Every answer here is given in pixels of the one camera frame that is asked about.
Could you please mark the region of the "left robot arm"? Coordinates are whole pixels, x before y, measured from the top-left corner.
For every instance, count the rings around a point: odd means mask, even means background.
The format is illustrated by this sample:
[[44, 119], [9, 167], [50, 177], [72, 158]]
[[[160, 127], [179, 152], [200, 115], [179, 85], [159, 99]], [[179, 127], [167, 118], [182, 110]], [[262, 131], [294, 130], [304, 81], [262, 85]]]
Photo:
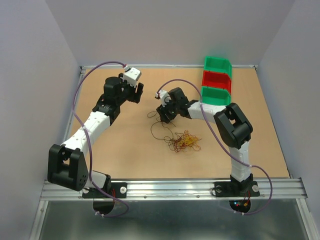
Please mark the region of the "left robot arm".
[[141, 82], [134, 87], [119, 76], [108, 77], [88, 119], [68, 140], [49, 149], [47, 180], [74, 191], [94, 188], [100, 197], [108, 196], [110, 177], [93, 171], [93, 163], [86, 163], [85, 157], [93, 156], [93, 144], [119, 116], [121, 105], [140, 102], [143, 88]]

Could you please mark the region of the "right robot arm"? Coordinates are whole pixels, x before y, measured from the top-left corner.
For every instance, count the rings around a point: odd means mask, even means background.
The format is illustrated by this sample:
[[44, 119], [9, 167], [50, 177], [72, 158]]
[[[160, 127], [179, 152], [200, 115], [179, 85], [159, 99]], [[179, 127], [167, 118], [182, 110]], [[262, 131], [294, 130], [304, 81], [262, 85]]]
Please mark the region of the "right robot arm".
[[229, 149], [231, 174], [230, 181], [214, 182], [211, 192], [214, 196], [241, 197], [250, 191], [253, 174], [249, 162], [249, 141], [253, 127], [236, 103], [223, 106], [188, 100], [179, 87], [170, 91], [159, 90], [155, 93], [155, 98], [161, 101], [156, 111], [162, 122], [170, 123], [180, 115], [216, 125], [220, 138]]

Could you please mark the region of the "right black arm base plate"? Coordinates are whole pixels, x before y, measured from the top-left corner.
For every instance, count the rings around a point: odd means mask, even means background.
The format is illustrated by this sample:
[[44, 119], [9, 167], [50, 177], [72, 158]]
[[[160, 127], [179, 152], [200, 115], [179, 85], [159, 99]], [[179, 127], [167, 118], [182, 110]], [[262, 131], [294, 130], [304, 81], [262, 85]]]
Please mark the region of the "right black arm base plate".
[[254, 190], [254, 186], [258, 186], [256, 181], [251, 181], [247, 185], [241, 185], [231, 181], [216, 181], [213, 184], [214, 187], [211, 192], [217, 198], [244, 198], [260, 196], [260, 191]]

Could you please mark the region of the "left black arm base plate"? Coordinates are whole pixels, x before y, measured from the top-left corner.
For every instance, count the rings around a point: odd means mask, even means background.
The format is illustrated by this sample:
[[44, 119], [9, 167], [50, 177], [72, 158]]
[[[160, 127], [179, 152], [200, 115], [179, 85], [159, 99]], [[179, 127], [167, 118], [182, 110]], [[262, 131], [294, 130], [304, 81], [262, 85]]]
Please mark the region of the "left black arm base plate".
[[[115, 198], [125, 199], [127, 197], [128, 183], [127, 182], [112, 182], [110, 187], [102, 188], [104, 191]], [[96, 188], [84, 188], [82, 190], [83, 199], [103, 199], [106, 198], [103, 193]]]

